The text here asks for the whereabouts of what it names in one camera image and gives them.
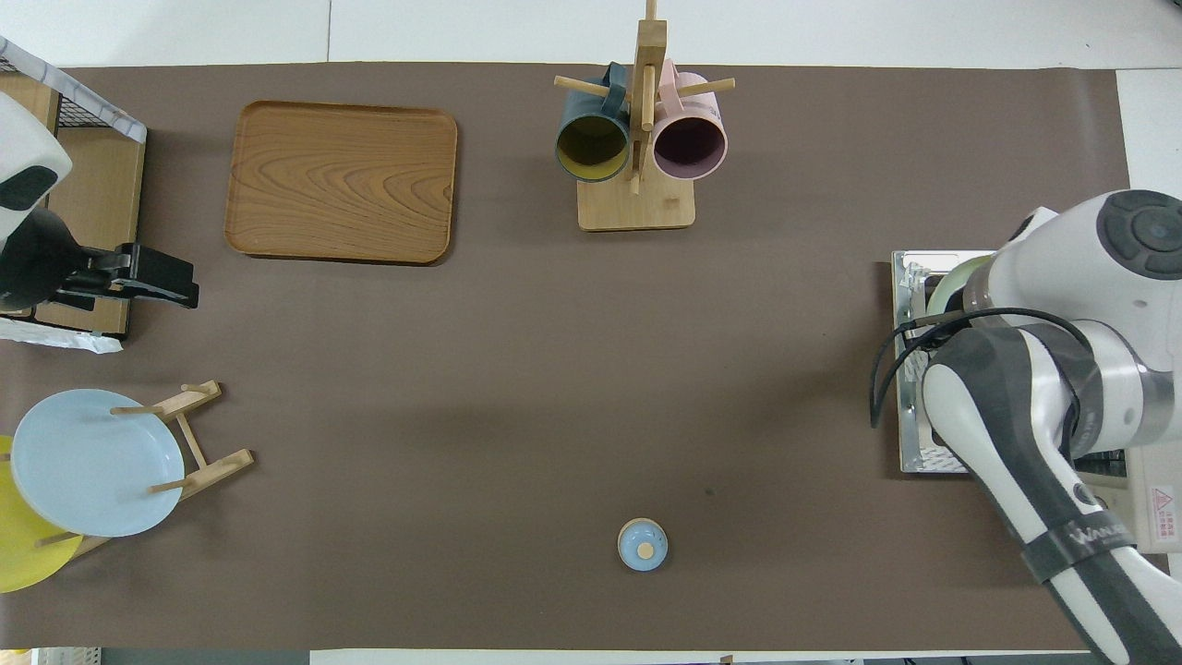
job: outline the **plate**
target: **plate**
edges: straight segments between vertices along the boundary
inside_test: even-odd
[[[141,406],[109,391],[66,391],[28,410],[12,444],[12,474],[21,496],[61,529],[90,536],[130,536],[158,524],[181,490],[148,488],[184,477],[176,438],[150,413],[111,416]]]
[[[0,437],[0,455],[12,450],[12,437]],[[61,533],[25,503],[12,481],[12,470],[0,462],[0,593],[35,585],[73,558],[82,536],[45,547],[37,541]]]

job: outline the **small lid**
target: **small lid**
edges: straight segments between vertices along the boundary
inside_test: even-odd
[[[664,562],[669,540],[656,522],[637,517],[624,524],[616,540],[619,559],[632,571],[647,573]]]

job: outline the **wooden peg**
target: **wooden peg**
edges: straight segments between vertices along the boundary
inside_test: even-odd
[[[164,408],[152,406],[117,406],[111,409],[111,416],[126,416],[131,413],[164,413]]]
[[[197,445],[197,438],[193,436],[193,428],[189,428],[189,419],[183,413],[178,413],[176,422],[181,425],[181,433],[184,435],[184,441],[189,444],[189,452],[193,454],[193,461],[197,463],[197,469],[209,467],[204,454],[201,452],[201,446]]]
[[[707,80],[706,83],[695,83],[694,85],[678,87],[677,96],[693,97],[694,94],[702,94],[706,92],[726,92],[727,90],[734,90],[734,89],[735,89],[735,79],[722,78],[719,80]]]
[[[209,467],[197,469],[193,474],[189,474],[186,478],[186,481],[189,481],[189,484],[181,491],[181,501],[191,497],[215,483],[229,478],[234,474],[238,474],[252,464],[254,464],[254,456],[251,455],[251,451],[246,450],[238,451],[234,455],[210,462]]]
[[[641,194],[641,174],[643,172],[642,167],[644,164],[643,159],[645,158],[645,151],[649,145],[648,138],[651,136],[651,133],[645,131],[642,133],[642,138],[632,141],[632,177],[628,181],[628,190],[631,191],[634,196],[639,196]]]
[[[567,90],[578,90],[579,92],[587,92],[590,94],[595,94],[596,97],[606,97],[609,92],[609,87],[606,85],[587,83],[585,80],[579,80],[577,78],[571,78],[569,76],[556,76],[554,85],[559,87],[565,87]]]
[[[652,115],[655,113],[657,93],[657,70],[652,65],[644,65],[644,91],[641,97],[641,129],[652,131]]]
[[[181,478],[180,481],[173,481],[171,483],[162,483],[160,485],[152,485],[148,488],[149,494],[167,493],[168,490],[175,490],[177,488],[186,488],[190,484],[188,476]]]
[[[186,392],[201,393],[203,396],[214,395],[214,390],[204,384],[181,384],[181,390]]]
[[[63,533],[60,533],[60,534],[58,534],[56,536],[50,536],[47,539],[41,539],[41,540],[37,541],[35,543],[33,543],[33,547],[51,546],[53,543],[60,543],[63,541],[69,541],[70,539],[77,539],[77,537],[78,537],[78,534],[73,534],[71,532],[63,532]]]

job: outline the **light blue plate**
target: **light blue plate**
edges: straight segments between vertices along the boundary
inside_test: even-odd
[[[669,540],[665,539],[664,530],[644,517],[624,524],[616,545],[624,565],[641,573],[656,569],[669,554]]]
[[[130,536],[168,516],[181,490],[148,488],[184,477],[176,438],[150,413],[111,416],[141,406],[108,391],[66,391],[28,410],[12,442],[12,475],[41,517],[66,532]]]

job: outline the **mug rack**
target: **mug rack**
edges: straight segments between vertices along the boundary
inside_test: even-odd
[[[631,104],[630,167],[604,182],[577,183],[578,220],[583,230],[684,228],[694,223],[694,181],[665,175],[652,156],[657,77],[669,35],[668,22],[656,18],[656,0],[645,1],[644,19],[636,31],[636,58],[626,97]],[[605,97],[609,90],[565,76],[556,76],[554,85],[599,97]],[[734,86],[733,78],[709,80],[678,87],[677,96],[722,92]]]

